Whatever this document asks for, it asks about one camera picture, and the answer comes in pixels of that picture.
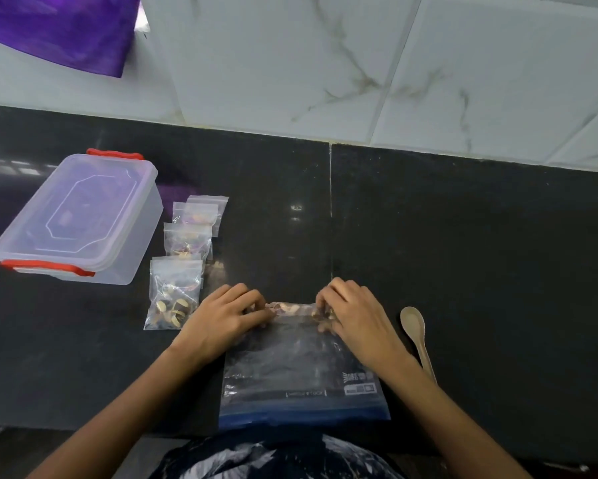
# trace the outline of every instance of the white marble tile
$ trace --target white marble tile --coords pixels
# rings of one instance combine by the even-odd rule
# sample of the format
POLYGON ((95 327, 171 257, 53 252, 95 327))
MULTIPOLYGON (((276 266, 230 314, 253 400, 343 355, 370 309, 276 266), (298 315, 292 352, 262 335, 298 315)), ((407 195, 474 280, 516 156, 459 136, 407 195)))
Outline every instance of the white marble tile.
POLYGON ((422 0, 372 144, 544 162, 598 113, 598 9, 422 0))
POLYGON ((598 170, 598 116, 555 152, 549 164, 598 170))
POLYGON ((418 0, 143 0, 186 121, 368 141, 418 0))
POLYGON ((150 32, 135 32, 120 79, 63 67, 0 44, 0 105, 184 123, 150 32))

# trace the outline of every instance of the person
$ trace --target person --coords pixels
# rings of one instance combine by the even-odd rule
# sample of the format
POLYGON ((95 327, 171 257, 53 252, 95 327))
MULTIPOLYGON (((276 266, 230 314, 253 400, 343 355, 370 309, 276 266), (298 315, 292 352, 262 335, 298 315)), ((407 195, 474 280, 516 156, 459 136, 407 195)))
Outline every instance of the person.
MULTIPOLYGON (((337 316, 332 331, 399 396, 456 477, 530 477, 427 377, 367 287, 335 278, 319 291, 316 303, 320 308, 326 304, 332 307, 337 316)), ((249 290, 242 283, 220 287, 204 299, 148 370, 45 459, 29 478, 112 477, 169 397, 240 335, 273 316, 257 290, 249 290)), ((295 426, 245 428, 192 441, 168 452, 151 477, 402 476, 373 452, 309 427, 295 426)))

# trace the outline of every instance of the red handle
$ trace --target red handle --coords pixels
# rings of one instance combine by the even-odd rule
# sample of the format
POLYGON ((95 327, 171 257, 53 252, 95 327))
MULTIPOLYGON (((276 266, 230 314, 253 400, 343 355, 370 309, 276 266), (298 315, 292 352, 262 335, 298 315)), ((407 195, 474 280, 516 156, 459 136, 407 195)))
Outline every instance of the red handle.
POLYGON ((7 267, 8 269, 15 269, 16 267, 29 267, 29 268, 37 268, 37 269, 53 269, 55 271, 65 271, 65 272, 72 272, 77 274, 78 276, 82 277, 93 277, 95 275, 94 272, 85 271, 84 269, 70 264, 58 264, 56 262, 47 262, 46 260, 2 260, 0 262, 2 267, 7 267))
POLYGON ((144 155, 139 152, 104 151, 101 149, 88 148, 86 154, 91 156, 112 156, 113 158, 126 158, 127 160, 143 160, 144 155))

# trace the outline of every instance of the clear plastic container with lid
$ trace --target clear plastic container with lid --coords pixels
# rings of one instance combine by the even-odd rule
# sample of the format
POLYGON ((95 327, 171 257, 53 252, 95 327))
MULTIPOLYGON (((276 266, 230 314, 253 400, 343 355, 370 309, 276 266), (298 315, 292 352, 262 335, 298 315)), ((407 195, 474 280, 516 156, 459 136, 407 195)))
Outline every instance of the clear plastic container with lid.
POLYGON ((73 154, 0 237, 0 263, 64 280, 132 281, 162 214, 145 160, 73 154))

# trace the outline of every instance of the translucent lid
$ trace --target translucent lid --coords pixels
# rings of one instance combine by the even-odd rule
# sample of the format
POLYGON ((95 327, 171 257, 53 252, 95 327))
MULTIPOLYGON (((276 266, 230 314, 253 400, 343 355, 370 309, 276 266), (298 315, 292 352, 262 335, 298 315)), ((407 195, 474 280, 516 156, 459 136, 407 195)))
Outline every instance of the translucent lid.
POLYGON ((106 268, 117 257, 156 176, 149 161, 69 156, 0 237, 0 260, 106 268))

